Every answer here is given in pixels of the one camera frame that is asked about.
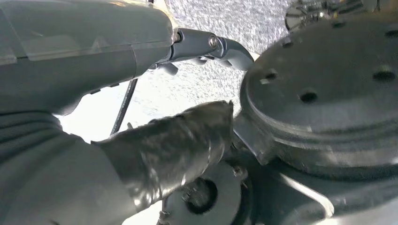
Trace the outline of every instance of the mechanical part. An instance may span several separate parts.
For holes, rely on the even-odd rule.
[[[158,70],[171,76],[174,76],[178,73],[178,68],[174,66],[172,63],[160,64],[158,66]]]
[[[173,44],[169,18],[146,3],[1,0],[0,9],[0,74],[11,74],[0,77],[0,113],[69,114],[82,96],[142,75]]]
[[[216,60],[223,66],[246,71],[254,62],[241,44],[210,32],[180,28],[178,37],[179,41],[173,44],[169,57],[158,61],[158,67],[182,60],[194,60],[199,65],[207,60]]]
[[[120,106],[120,110],[117,114],[115,124],[113,125],[111,135],[115,134],[120,130],[120,127],[122,126],[122,122],[124,119],[124,116],[126,115],[127,109],[129,108],[131,98],[133,97],[134,90],[137,85],[137,80],[138,79],[133,79],[129,82],[129,85],[126,90],[126,94],[124,95],[122,105]]]
[[[230,147],[232,111],[232,103],[224,101],[203,104],[94,144],[104,150],[139,212],[221,160]]]
[[[205,213],[214,206],[217,200],[217,188],[214,183],[198,178],[182,189],[183,200],[191,212]]]
[[[298,31],[322,20],[342,15],[374,12],[378,0],[299,0],[286,11],[285,24],[289,31]]]
[[[216,49],[216,48],[217,48],[217,46],[218,46],[218,39],[217,39],[217,37],[216,37],[215,35],[209,37],[209,46],[210,46],[212,49]]]
[[[241,180],[247,178],[247,170],[242,166],[235,166],[233,169],[234,176],[239,177]]]
[[[393,13],[319,22],[269,48],[243,80],[235,133],[262,164],[277,155],[328,177],[394,173],[397,21]],[[358,34],[368,38],[352,42]]]
[[[214,205],[204,212],[192,211],[192,208],[189,207],[182,198],[185,191],[175,191],[167,198],[166,205],[164,207],[164,210],[170,212],[167,219],[167,222],[170,225],[227,225],[233,222],[235,215],[238,213],[241,202],[242,180],[234,176],[233,168],[224,162],[219,163],[215,167],[209,168],[201,176],[201,179],[215,185],[213,188],[216,188],[217,196]]]
[[[237,158],[247,168],[253,184],[255,197],[250,218],[256,223],[250,224],[326,225],[336,221],[338,223],[333,224],[372,225],[398,220],[398,216],[391,213],[394,209],[391,206],[398,200],[396,175],[356,182],[328,180],[299,172],[279,159],[260,166],[253,156],[242,151]],[[334,208],[333,216],[326,218],[328,214],[320,204],[322,201],[318,197],[309,197],[302,187],[330,202]],[[372,217],[366,216],[369,221],[362,223],[364,218],[357,216],[366,212],[372,213]]]
[[[136,213],[103,151],[50,113],[2,115],[0,128],[2,225],[121,224]]]
[[[166,222],[167,217],[170,215],[169,212],[166,212],[164,210],[159,212],[159,221],[157,223],[157,225],[168,225],[168,223]]]

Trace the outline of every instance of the screw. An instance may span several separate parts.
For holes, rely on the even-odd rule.
[[[244,179],[246,179],[247,176],[248,176],[247,170],[246,170],[244,167],[241,167],[241,166],[235,166],[235,167],[233,168],[233,171],[232,171],[232,172],[234,173],[234,176],[235,176],[235,177],[241,179],[242,181],[243,181]]]
[[[164,210],[160,211],[159,212],[159,220],[158,220],[157,225],[169,225],[169,223],[166,221],[166,219],[169,215],[170,215],[170,213],[167,211],[164,211]]]
[[[177,33],[176,35],[176,42],[180,42],[181,41],[181,35],[179,33]]]
[[[168,213],[168,212],[162,210],[162,211],[159,212],[159,219],[162,220],[162,221],[164,221],[164,220],[167,218],[167,216],[168,216],[169,214],[170,214],[170,213]]]
[[[211,35],[211,36],[209,37],[209,46],[210,46],[212,49],[217,48],[217,46],[218,46],[218,39],[217,39],[216,36]]]
[[[236,177],[242,176],[243,168],[240,166],[235,166],[233,172],[234,172],[234,176],[236,176]]]

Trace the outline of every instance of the hole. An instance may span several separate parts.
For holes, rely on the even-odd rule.
[[[282,48],[290,48],[293,46],[293,42],[290,40],[290,38],[285,38],[282,42]]]
[[[336,28],[336,29],[342,28],[342,27],[344,27],[344,26],[345,26],[345,22],[344,22],[344,21],[334,21],[334,22],[332,23],[332,27],[333,27],[333,28]]]
[[[282,45],[283,48],[290,48],[293,46],[293,42],[287,42]]]
[[[391,71],[380,71],[373,74],[373,80],[377,82],[391,82],[395,77],[395,74]]]
[[[398,38],[398,30],[389,30],[386,32],[387,38]]]
[[[276,73],[269,73],[268,75],[265,76],[265,79],[272,81],[276,79]]]
[[[210,180],[202,180],[202,181],[205,184],[206,190],[199,190],[200,194],[196,195],[196,198],[201,198],[201,200],[206,198],[207,201],[204,204],[197,204],[197,202],[195,203],[192,200],[186,202],[188,210],[197,215],[203,214],[211,210],[211,208],[214,206],[215,202],[217,201],[217,196],[218,196],[217,186],[214,184],[214,182]]]
[[[306,104],[313,103],[317,98],[318,96],[316,95],[316,93],[311,91],[300,95],[300,100]]]

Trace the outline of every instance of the robotic arm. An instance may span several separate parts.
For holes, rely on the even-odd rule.
[[[0,224],[120,224],[229,150],[226,102],[92,144],[62,132],[53,114],[69,114],[85,94],[178,60],[247,69],[253,60],[238,43],[175,32],[152,5],[111,0],[2,0],[0,31]]]

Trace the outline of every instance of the metal fitting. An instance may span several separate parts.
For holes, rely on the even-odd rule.
[[[218,38],[217,38],[215,35],[211,35],[211,36],[209,37],[209,46],[210,46],[212,49],[217,48],[217,46],[218,46]]]
[[[165,220],[165,219],[167,218],[168,215],[170,215],[170,213],[168,213],[168,212],[162,210],[162,211],[159,212],[159,219],[160,219],[160,220]]]
[[[181,40],[182,40],[181,34],[177,33],[175,42],[180,42]]]
[[[234,176],[240,178],[241,180],[244,180],[247,178],[247,170],[244,167],[241,166],[235,166],[233,168]]]

